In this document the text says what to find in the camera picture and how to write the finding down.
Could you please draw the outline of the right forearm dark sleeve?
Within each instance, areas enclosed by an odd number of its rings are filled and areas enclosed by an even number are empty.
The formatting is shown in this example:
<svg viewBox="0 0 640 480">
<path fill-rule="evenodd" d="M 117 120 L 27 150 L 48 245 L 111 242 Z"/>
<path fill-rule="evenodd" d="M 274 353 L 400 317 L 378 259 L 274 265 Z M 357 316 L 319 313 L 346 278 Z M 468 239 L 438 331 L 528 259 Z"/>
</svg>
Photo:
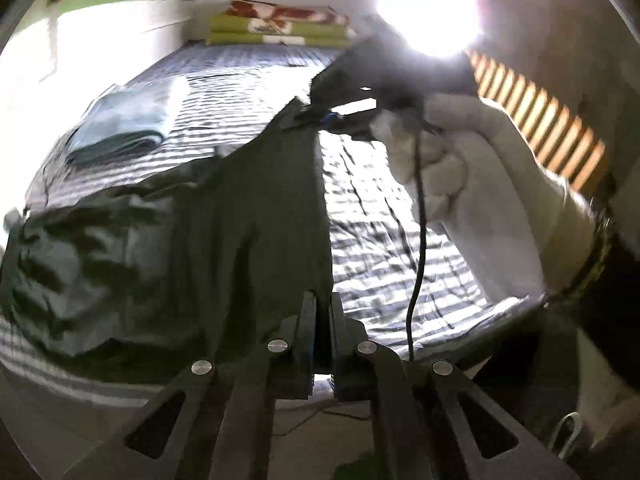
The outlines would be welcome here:
<svg viewBox="0 0 640 480">
<path fill-rule="evenodd" d="M 639 474 L 639 249 L 606 211 L 570 193 L 546 260 L 561 289 L 544 317 L 535 429 L 548 438 L 570 412 L 582 418 L 590 478 Z"/>
</svg>

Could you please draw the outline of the right hand white glove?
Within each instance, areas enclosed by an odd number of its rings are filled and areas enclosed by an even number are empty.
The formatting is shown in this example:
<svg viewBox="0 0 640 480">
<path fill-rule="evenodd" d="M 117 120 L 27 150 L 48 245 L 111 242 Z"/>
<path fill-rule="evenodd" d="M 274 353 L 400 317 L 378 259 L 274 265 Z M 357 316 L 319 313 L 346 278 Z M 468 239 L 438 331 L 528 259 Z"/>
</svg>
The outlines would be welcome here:
<svg viewBox="0 0 640 480">
<path fill-rule="evenodd" d="M 593 248 L 588 203 L 541 166 L 500 105 L 433 94 L 424 118 L 437 132 L 389 110 L 371 124 L 413 215 L 444 229 L 491 302 L 569 288 Z"/>
</svg>

